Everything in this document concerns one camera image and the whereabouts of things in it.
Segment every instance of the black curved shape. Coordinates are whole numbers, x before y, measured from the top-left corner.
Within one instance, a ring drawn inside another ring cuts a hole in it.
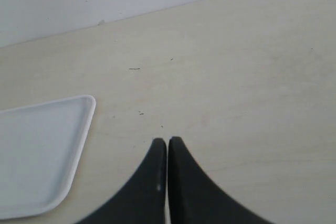
[[[270,224],[215,185],[180,137],[169,142],[168,196],[172,224]]]
[[[166,159],[166,143],[160,138],[154,139],[129,181],[78,224],[164,224]]]

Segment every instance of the white tray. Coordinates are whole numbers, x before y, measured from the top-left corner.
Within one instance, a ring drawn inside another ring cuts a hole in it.
[[[0,219],[39,215],[63,201],[95,107],[82,95],[0,111]]]

